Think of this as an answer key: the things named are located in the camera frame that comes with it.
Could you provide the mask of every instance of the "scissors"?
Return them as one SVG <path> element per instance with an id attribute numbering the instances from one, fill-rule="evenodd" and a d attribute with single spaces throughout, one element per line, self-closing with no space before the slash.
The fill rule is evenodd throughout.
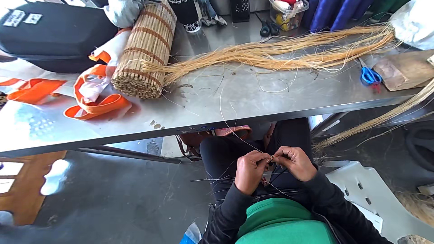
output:
<path id="1" fill-rule="evenodd" d="M 366 66 L 366 63 L 361 59 L 358 58 L 360 61 L 360 64 L 362 66 L 362 75 L 360 76 L 360 79 L 366 83 L 370 84 L 379 84 L 383 78 L 380 74 L 372 70 L 371 68 L 368 68 Z"/>
<path id="2" fill-rule="evenodd" d="M 262 37 L 268 37 L 270 34 L 272 36 L 277 36 L 280 34 L 280 27 L 276 23 L 274 23 L 270 20 L 264 21 L 258 16 L 258 14 L 256 12 L 255 12 L 255 14 L 256 14 L 256 17 L 258 17 L 259 21 L 261 21 L 261 23 L 262 23 L 262 28 L 260 31 L 260 34 Z"/>

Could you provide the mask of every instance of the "orange strap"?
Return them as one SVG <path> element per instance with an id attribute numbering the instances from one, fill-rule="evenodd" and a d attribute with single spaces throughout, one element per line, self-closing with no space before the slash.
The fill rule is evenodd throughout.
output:
<path id="1" fill-rule="evenodd" d="M 20 79 L 12 78 L 5 82 L 1 82 L 0 86 L 11 86 L 21 81 Z M 52 94 L 60 86 L 62 86 L 65 80 L 54 79 L 42 79 L 34 78 L 24 83 L 18 88 L 18 91 L 7 95 L 7 99 L 11 101 L 23 102 L 32 105 L 37 105 L 46 96 Z"/>
<path id="2" fill-rule="evenodd" d="M 118 31 L 116 33 L 115 36 L 119 35 L 120 33 L 124 32 L 124 31 L 127 31 L 127 30 L 132 30 L 132 27 L 127 27 L 127 28 L 121 29 L 120 31 Z M 101 59 L 105 63 L 109 63 L 110 60 L 112 59 L 112 57 L 110 56 L 110 54 L 108 54 L 106 51 L 102 51 L 100 54 L 98 54 L 96 56 L 93 55 L 93 54 L 91 54 L 91 55 L 89 55 L 89 58 L 91 60 L 95 61 L 95 62 L 97 62 L 98 60 Z"/>
<path id="3" fill-rule="evenodd" d="M 83 72 L 83 74 L 79 76 L 76 83 L 74 84 L 74 95 L 77 99 L 78 105 L 72 106 L 67 110 L 65 110 L 63 114 L 66 117 L 72 119 L 85 120 L 85 119 L 96 117 L 101 114 L 105 114 L 115 109 L 121 109 L 127 106 L 131 106 L 130 101 L 128 101 L 125 97 L 123 97 L 120 94 L 112 94 L 106 97 L 100 103 L 90 102 L 86 104 L 84 102 L 84 97 L 79 92 L 80 87 L 84 84 L 84 82 L 87 80 L 89 75 L 96 75 L 101 77 L 106 76 L 105 73 L 106 67 L 107 67 L 106 65 L 97 64 L 92 68 L 86 70 L 85 72 Z M 83 115 L 76 117 L 76 114 L 80 111 L 80 109 L 83 109 L 84 113 Z"/>
<path id="4" fill-rule="evenodd" d="M 102 60 L 105 63 L 109 63 L 110 59 L 112 59 L 110 57 L 110 54 L 108 54 L 106 51 L 102 51 L 99 55 L 95 56 L 93 54 L 89 55 L 89 58 L 95 62 L 97 62 L 98 60 Z"/>

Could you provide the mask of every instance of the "black pants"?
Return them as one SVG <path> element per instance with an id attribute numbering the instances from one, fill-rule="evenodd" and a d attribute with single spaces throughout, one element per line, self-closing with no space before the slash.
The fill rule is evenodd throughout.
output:
<path id="1" fill-rule="evenodd" d="M 214 179 L 210 181 L 210 185 L 212 194 L 216 198 L 216 204 L 223 202 L 235 179 L 239 157 L 255 148 L 273 155 L 281 146 L 303 149 L 312 162 L 307 118 L 278 121 L 267 148 L 264 148 L 262 140 L 244 142 L 237 137 L 212 136 L 206 138 L 201 143 L 200 152 L 207 171 L 207 178 Z M 253 196 L 256 196 L 255 202 L 271 197 L 289 198 L 310 208 L 310 200 L 302 183 L 286 168 L 276 167 L 271 175 L 270 184 L 264 186 L 260 183 Z"/>

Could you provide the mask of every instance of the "clear plastic container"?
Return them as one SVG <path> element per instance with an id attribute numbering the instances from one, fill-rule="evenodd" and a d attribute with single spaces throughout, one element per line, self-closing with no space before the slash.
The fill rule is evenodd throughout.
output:
<path id="1" fill-rule="evenodd" d="M 275 0 L 269 0 L 271 3 L 270 18 L 274 21 L 282 30 L 293 30 L 300 26 L 301 19 L 303 18 L 304 11 L 309 8 L 309 2 L 301 0 L 304 3 L 304 7 L 296 10 L 283 9 L 277 5 Z"/>

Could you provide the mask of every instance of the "table leg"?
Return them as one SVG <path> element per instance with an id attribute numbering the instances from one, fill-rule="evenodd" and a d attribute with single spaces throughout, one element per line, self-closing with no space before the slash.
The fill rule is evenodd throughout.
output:
<path id="1" fill-rule="evenodd" d="M 340 113 L 334 113 L 330 115 L 323 122 L 321 122 L 319 125 L 313 128 L 313 130 L 310 132 L 310 135 L 312 137 L 318 136 L 325 128 L 327 128 L 329 125 L 333 124 L 334 122 L 338 121 L 338 119 L 342 118 L 347 113 L 349 112 L 340 112 Z"/>
<path id="2" fill-rule="evenodd" d="M 79 149 L 74 149 L 73 151 L 90 152 L 90 153 L 110 155 L 110 156 L 118 156 L 118 157 L 124 157 L 124 158 L 137 158 L 137 159 L 144 159 L 144 160 L 158 161 L 158 162 L 165 162 L 165 163 L 172 163 L 172 164 L 180 164 L 181 163 L 181 160 L 179 160 L 179 159 L 165 158 L 165 157 L 156 156 L 156 155 L 152 155 L 152 154 L 148 154 L 148 153 L 136 152 L 136 151 L 114 148 L 114 147 L 108 147 L 108 146 L 95 146 L 95 147 L 90 147 L 90 148 L 79 148 Z"/>

